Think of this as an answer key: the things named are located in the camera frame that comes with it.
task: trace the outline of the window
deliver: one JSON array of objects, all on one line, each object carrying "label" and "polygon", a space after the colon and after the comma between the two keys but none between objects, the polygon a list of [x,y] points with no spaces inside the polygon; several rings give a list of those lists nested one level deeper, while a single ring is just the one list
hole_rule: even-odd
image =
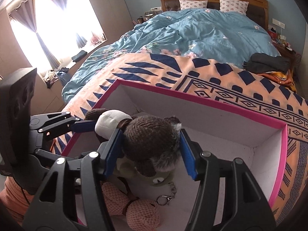
[{"label": "window", "polygon": [[[71,57],[82,49],[89,52],[94,47],[92,33],[103,38],[104,33],[89,0],[68,0],[66,11],[62,11],[51,0],[35,0],[37,31],[61,66],[72,62]],[[51,66],[32,31],[15,20],[11,20],[15,37],[25,56],[38,73],[45,75]],[[87,44],[78,48],[75,33],[83,36]]]}]

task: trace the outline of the robotic arm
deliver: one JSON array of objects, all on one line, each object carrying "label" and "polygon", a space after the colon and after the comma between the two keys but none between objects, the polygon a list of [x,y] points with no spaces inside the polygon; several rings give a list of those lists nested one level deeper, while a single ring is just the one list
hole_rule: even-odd
[{"label": "robotic arm", "polygon": [[[20,227],[0,203],[0,221],[8,229],[25,231],[115,230],[104,203],[100,181],[112,173],[121,154],[122,131],[79,159],[49,152],[48,141],[69,131],[93,131],[94,121],[82,121],[70,112],[30,116],[36,69],[25,68],[0,81],[0,174],[12,176],[35,197]],[[181,155],[188,174],[200,181],[195,205],[185,231],[274,230],[275,220],[254,176],[240,158],[220,160],[181,131]],[[219,179],[225,177],[222,222],[213,226]],[[87,226],[77,221],[75,179]]]}]

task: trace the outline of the toy eye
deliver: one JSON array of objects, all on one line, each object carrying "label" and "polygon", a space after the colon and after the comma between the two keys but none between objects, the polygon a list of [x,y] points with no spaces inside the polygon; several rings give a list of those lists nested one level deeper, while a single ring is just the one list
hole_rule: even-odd
[{"label": "toy eye", "polygon": [[161,183],[161,182],[163,182],[165,179],[163,178],[163,177],[158,177],[158,178],[155,178],[155,179],[153,179],[153,182],[154,183]]}]

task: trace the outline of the pillow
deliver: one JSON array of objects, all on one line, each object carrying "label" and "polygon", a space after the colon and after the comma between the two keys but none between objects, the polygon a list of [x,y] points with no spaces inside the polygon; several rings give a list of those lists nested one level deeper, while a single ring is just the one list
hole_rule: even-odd
[{"label": "pillow", "polygon": [[207,1],[180,0],[181,10],[186,8],[206,8]]},{"label": "pillow", "polygon": [[236,11],[243,15],[246,15],[247,7],[249,2],[244,2],[240,0],[219,0],[220,11],[229,12]]}]

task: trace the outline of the wooden nightstand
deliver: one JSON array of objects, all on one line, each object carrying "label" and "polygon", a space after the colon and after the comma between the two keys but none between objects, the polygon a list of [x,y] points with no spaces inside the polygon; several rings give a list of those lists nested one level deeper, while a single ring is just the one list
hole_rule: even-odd
[{"label": "wooden nightstand", "polygon": [[291,75],[293,76],[294,66],[296,64],[296,52],[294,50],[293,51],[288,50],[287,48],[281,46],[279,43],[273,43],[273,44],[276,47],[276,49],[279,51],[281,56],[290,59],[290,62],[291,62],[290,71],[291,71]]}]

